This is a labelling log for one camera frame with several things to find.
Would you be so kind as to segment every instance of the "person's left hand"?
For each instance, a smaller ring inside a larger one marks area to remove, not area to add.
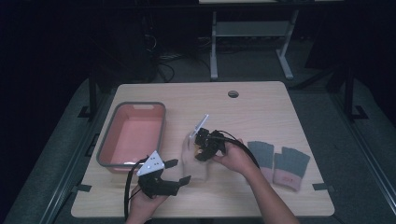
[[[140,186],[136,186],[131,195],[136,195],[131,199],[130,214],[126,223],[128,224],[143,224],[149,220],[154,214],[155,210],[169,197],[169,196],[154,196],[150,199],[142,190]]]

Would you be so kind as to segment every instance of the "person's right arm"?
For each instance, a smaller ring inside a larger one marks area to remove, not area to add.
[[[215,156],[213,160],[245,177],[256,198],[264,223],[299,223],[296,216],[276,194],[248,154],[234,144],[225,143],[225,145],[226,155]]]

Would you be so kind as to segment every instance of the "gray carpet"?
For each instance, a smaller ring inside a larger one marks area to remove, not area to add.
[[[275,52],[276,43],[266,43],[260,50],[244,49],[233,54],[219,54],[218,81],[266,81],[279,80],[286,86],[296,85],[312,77],[317,70],[305,69],[304,62],[311,47],[310,42],[294,41],[290,44],[287,58],[295,79],[283,77]],[[208,53],[199,55],[200,60],[182,58],[167,65],[175,70],[172,82],[209,81]],[[170,77],[172,71],[161,67]],[[302,91],[290,91],[290,98],[302,123],[309,145],[312,148],[324,182],[330,187],[335,207],[332,217],[299,217],[302,223],[396,223],[380,187],[362,155],[360,145],[351,133],[350,123],[345,119],[337,102],[342,93],[325,91],[325,77]],[[157,77],[154,82],[163,82]],[[106,112],[114,92],[102,94],[99,112],[92,122],[78,118],[80,109],[89,104],[88,81],[81,84],[64,111],[64,115],[48,141],[5,223],[39,223],[51,203],[57,189],[65,191],[62,207],[53,210],[54,223],[123,223],[122,218],[75,218],[70,210],[75,199],[71,188],[83,177],[89,157],[86,151],[102,129]],[[363,107],[369,119],[357,120],[357,127],[373,150],[389,181],[396,183],[396,131],[381,110],[376,106],[367,89],[356,81],[355,103]],[[70,160],[77,158],[77,165]],[[64,171],[70,170],[69,181],[60,182]],[[153,223],[198,223],[194,219],[155,219]],[[257,218],[216,219],[214,223],[262,223]]]

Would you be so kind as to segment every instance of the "pair of gloves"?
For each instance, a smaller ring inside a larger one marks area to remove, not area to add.
[[[295,191],[300,190],[310,159],[308,155],[289,147],[282,147],[282,153],[274,154],[273,145],[260,141],[247,142],[247,147],[256,158],[268,182],[274,182]]]

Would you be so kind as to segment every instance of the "white desk leg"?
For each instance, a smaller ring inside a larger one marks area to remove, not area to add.
[[[283,73],[285,74],[285,77],[287,79],[293,79],[293,73],[290,70],[290,67],[289,67],[288,61],[286,60],[285,55],[286,55],[286,50],[288,49],[288,46],[289,46],[291,35],[293,34],[294,24],[297,20],[298,12],[299,12],[299,10],[294,10],[294,12],[291,16],[290,22],[289,22],[288,30],[286,31],[285,43],[283,44],[281,49],[276,50],[276,55],[280,61],[280,66],[282,66]]]
[[[210,52],[210,79],[218,79],[218,59],[216,58],[216,12],[213,12],[212,51]]]

